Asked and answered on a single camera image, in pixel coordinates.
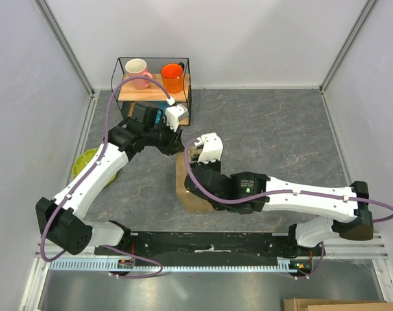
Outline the brown cardboard express box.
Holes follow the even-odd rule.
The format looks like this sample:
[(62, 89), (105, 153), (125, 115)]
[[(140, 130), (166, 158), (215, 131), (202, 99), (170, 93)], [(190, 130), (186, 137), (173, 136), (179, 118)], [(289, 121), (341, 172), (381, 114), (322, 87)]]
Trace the brown cardboard express box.
[(189, 192), (185, 187), (185, 178), (187, 170), (185, 167), (185, 154), (179, 152), (176, 155), (176, 195), (182, 202), (188, 213), (212, 213), (214, 208), (212, 205)]

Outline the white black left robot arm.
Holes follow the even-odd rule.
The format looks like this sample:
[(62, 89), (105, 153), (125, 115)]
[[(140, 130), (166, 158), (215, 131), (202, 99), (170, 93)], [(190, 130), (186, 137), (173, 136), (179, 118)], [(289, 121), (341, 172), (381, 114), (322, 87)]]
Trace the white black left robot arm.
[(93, 159), (68, 186), (54, 198), (37, 202), (41, 243), (49, 240), (72, 255), (102, 245), (109, 245), (118, 255), (129, 252), (131, 239), (124, 235), (123, 226), (111, 221), (86, 222), (84, 217), (110, 179), (145, 147), (154, 146), (168, 156), (181, 151), (180, 121), (188, 115), (181, 104), (165, 111), (136, 104), (131, 116), (107, 132)]

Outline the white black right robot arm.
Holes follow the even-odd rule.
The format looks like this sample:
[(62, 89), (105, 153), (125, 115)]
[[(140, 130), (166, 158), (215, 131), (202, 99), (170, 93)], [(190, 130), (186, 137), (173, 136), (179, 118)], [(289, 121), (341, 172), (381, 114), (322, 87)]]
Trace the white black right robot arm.
[(365, 182), (349, 187), (316, 187), (253, 172), (225, 176), (218, 161), (185, 167), (186, 189), (217, 210), (239, 214), (262, 211), (313, 214), (315, 219), (296, 224), (286, 238), (287, 250), (293, 255), (301, 255), (332, 238), (367, 241), (374, 236)]

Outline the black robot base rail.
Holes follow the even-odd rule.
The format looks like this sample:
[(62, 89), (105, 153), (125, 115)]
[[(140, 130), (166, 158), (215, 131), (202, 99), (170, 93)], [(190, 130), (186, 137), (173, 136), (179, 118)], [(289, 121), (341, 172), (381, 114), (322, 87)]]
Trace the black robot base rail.
[(325, 253), (319, 242), (313, 248), (297, 246), (285, 233), (128, 231), (116, 249), (168, 267), (274, 266), (277, 258), (295, 259)]

